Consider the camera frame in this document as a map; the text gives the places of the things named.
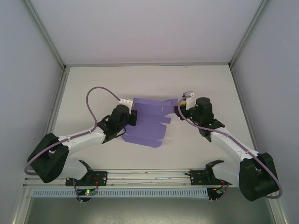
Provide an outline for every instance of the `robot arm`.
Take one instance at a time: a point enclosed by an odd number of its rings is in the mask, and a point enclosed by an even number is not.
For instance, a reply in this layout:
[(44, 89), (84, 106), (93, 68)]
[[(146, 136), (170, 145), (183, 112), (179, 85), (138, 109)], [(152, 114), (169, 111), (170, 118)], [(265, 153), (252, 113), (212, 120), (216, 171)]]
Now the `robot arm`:
[(178, 111), (180, 106), (180, 111), (186, 119), (189, 119), (194, 126), (203, 127), (199, 129), (199, 133), (220, 147), (235, 162), (235, 165), (229, 165), (222, 160), (213, 161), (206, 165), (203, 178), (227, 181), (239, 187), (249, 201), (278, 191), (279, 187), (275, 180), (253, 158), (255, 156), (260, 160), (277, 178), (272, 157), (268, 153), (260, 154), (234, 138), (224, 124), (214, 119), (210, 99), (195, 99), (192, 91), (183, 94), (183, 97), (186, 96), (188, 96), (186, 104), (175, 107), (175, 113), (181, 120), (184, 119)]
[(90, 146), (104, 144), (119, 137), (122, 134), (118, 135), (118, 133), (121, 130), (125, 131), (126, 125), (136, 125), (137, 114), (132, 110), (133, 100), (121, 99), (120, 103), (113, 109), (112, 114), (104, 117), (96, 127), (68, 136), (56, 136), (53, 133), (44, 136), (28, 157), (28, 162), (46, 147), (68, 139), (41, 154), (31, 163), (31, 167), (44, 183), (49, 183), (58, 177), (90, 181), (93, 177), (93, 170), (86, 162), (78, 161), (71, 155)]

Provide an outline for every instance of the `cable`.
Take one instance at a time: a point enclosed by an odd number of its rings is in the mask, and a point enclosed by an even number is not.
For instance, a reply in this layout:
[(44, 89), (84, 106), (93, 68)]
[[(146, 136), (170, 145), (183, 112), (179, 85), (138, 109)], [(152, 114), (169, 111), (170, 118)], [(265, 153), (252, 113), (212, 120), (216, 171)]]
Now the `cable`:
[(79, 196), (79, 194), (78, 194), (78, 191), (77, 191), (77, 188), (76, 188), (76, 183), (75, 183), (75, 179), (74, 178), (72, 178), (73, 179), (73, 185), (74, 185), (74, 189), (75, 189), (75, 193), (76, 193), (76, 195), (77, 195), (77, 199), (80, 201), (80, 203), (81, 202), (83, 202), (83, 200), (80, 198), (80, 196)]
[(228, 187), (229, 187), (229, 185), (230, 185), (230, 183), (228, 183), (228, 184), (226, 185), (224, 192), (222, 193), (222, 195), (221, 195), (219, 198), (217, 198), (216, 200), (212, 200), (212, 199), (211, 199), (211, 202), (212, 202), (212, 201), (219, 202), (219, 201), (223, 198), (223, 196), (226, 194), (226, 192), (228, 192)]
[(90, 132), (93, 132), (96, 127), (97, 127), (97, 119), (95, 117), (95, 115), (93, 114), (92, 110), (90, 109), (90, 106), (89, 106), (89, 103), (88, 103), (88, 98), (89, 98), (89, 94), (91, 93), (91, 91), (95, 90), (95, 89), (103, 89), (103, 90), (106, 90), (107, 92), (111, 93), (118, 101), (120, 101), (121, 99), (119, 99), (113, 92), (111, 92), (109, 89), (105, 88), (105, 87), (101, 87), (101, 86), (96, 86), (96, 87), (93, 87), (91, 88), (87, 95), (86, 95), (86, 105), (87, 105), (87, 109), (88, 111), (90, 112), (91, 116), (93, 117), (93, 120), (94, 120), (94, 127), (91, 129), (91, 131), (87, 131), (87, 132), (84, 132), (84, 133), (81, 133), (81, 134), (77, 134), (77, 135), (74, 135), (74, 136), (71, 136), (70, 139), (63, 139), (59, 142), (56, 142), (48, 147), (46, 147), (45, 149), (43, 149), (42, 151), (40, 151), (38, 154), (36, 154), (26, 165), (25, 169), (24, 169), (24, 172), (27, 174), (27, 175), (37, 175), (36, 173), (31, 173), (31, 172), (28, 172), (28, 168), (29, 166), (34, 162), (34, 160), (36, 160), (40, 155), (42, 155), (43, 153), (49, 151), (51, 148), (61, 144), (61, 143), (64, 143), (66, 141), (69, 141), (71, 139), (74, 139), (74, 138), (78, 138), (78, 137), (81, 137), (83, 135), (86, 135), (86, 134), (89, 134)]
[(221, 186), (221, 188), (220, 188), (220, 189), (223, 189), (223, 188), (224, 188), (224, 186), (225, 186), (225, 184), (224, 184), (224, 181), (221, 181), (221, 183), (222, 183), (222, 186)]
[(94, 189), (94, 190), (96, 190), (99, 188), (99, 180), (96, 177), (94, 177), (93, 179), (97, 181), (97, 187)]
[(234, 137), (232, 137), (231, 135), (229, 135), (228, 133), (224, 133), (224, 132), (221, 132), (221, 131), (218, 131), (218, 130), (214, 130), (214, 129), (211, 129), (211, 128), (206, 128), (206, 127), (201, 127), (201, 126), (198, 126), (192, 122), (190, 122), (181, 112), (181, 108), (180, 108), (180, 105), (181, 105), (181, 102), (183, 100), (185, 100), (186, 98), (189, 98), (191, 96), (186, 96), (186, 97), (183, 97), (180, 99), (180, 101), (178, 102), (178, 113), (181, 115), (181, 117), (187, 122), (189, 123), (190, 125), (198, 128), (198, 129), (202, 129), (202, 130), (206, 130), (206, 131), (210, 131), (210, 132), (215, 132), (215, 133), (218, 133), (218, 134), (222, 134), (222, 135), (225, 135), (226, 137), (230, 138), (235, 144), (237, 144), (242, 150), (244, 150), (246, 153), (248, 153), (255, 161), (258, 162), (258, 164), (260, 164), (267, 172), (268, 174), (273, 178), (273, 180), (275, 181), (275, 183), (277, 184), (278, 188), (279, 188), (279, 194), (276, 195), (276, 196), (265, 196), (266, 198), (269, 198), (269, 199), (277, 199), (277, 198), (280, 198), (282, 196), (282, 186), (279, 182), (279, 180), (276, 178), (276, 176), (268, 169), (268, 167), (266, 167), (254, 154), (252, 154), (246, 147), (244, 147), (237, 139), (235, 139)]

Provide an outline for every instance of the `white wall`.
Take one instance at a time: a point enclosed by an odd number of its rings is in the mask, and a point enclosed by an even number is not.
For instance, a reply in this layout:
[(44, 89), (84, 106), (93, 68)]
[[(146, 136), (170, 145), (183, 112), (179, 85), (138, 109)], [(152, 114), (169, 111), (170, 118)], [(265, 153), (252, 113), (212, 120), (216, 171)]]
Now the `white wall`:
[(261, 152), (269, 152), (299, 220), (299, 1), (272, 0), (235, 73)]
[(66, 64), (229, 62), (261, 0), (32, 0)]
[(0, 223), (11, 221), (60, 69), (19, 0), (0, 4)]

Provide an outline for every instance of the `white tabletop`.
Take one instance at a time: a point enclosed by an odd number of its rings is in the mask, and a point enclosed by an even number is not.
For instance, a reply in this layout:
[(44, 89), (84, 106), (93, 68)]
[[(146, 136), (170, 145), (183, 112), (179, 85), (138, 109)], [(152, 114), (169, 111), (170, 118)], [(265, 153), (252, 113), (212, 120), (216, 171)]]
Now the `white tabletop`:
[[(167, 100), (193, 90), (196, 97), (208, 97), (216, 119), (247, 146), (249, 131), (229, 67), (215, 66), (129, 66), (71, 68), (60, 105), (54, 134), (68, 135), (93, 126), (85, 97), (94, 86), (104, 86), (119, 98)], [(90, 94), (90, 106), (98, 120), (110, 115), (118, 104), (104, 90)], [(167, 125), (162, 146), (151, 148), (114, 139), (73, 155), (93, 169), (178, 169), (204, 168), (222, 159), (234, 163), (220, 148), (175, 114)]]

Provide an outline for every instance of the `purple fabric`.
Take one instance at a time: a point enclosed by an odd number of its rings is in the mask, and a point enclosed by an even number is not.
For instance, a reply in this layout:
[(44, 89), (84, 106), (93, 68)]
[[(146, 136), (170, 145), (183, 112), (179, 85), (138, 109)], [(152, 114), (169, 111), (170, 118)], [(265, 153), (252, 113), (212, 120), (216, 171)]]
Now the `purple fabric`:
[(135, 143), (135, 144), (142, 145), (142, 146), (149, 146), (152, 148), (158, 148), (162, 145), (161, 141), (137, 138), (137, 137), (130, 136), (130, 135), (123, 135), (122, 139), (126, 142)]
[(166, 125), (148, 120), (138, 120), (136, 126), (126, 126), (126, 133), (130, 136), (159, 140), (165, 137)]
[(136, 126), (126, 126), (126, 134), (122, 139), (143, 146), (157, 148), (162, 145), (161, 140), (165, 137), (166, 126), (171, 118), (165, 116), (174, 113), (174, 105), (178, 99), (166, 101), (134, 98), (133, 109), (137, 110)]
[(148, 120), (148, 121), (153, 121), (153, 122), (158, 122), (158, 123), (165, 123), (165, 124), (170, 124), (171, 118), (166, 118), (166, 117), (161, 117), (161, 116), (156, 116), (156, 115), (149, 115), (145, 113), (138, 113), (138, 119), (141, 120)]
[(156, 116), (166, 116), (174, 113), (174, 105), (178, 103), (178, 99), (168, 99), (166, 101), (134, 98), (133, 108), (137, 110), (137, 114), (144, 113)]

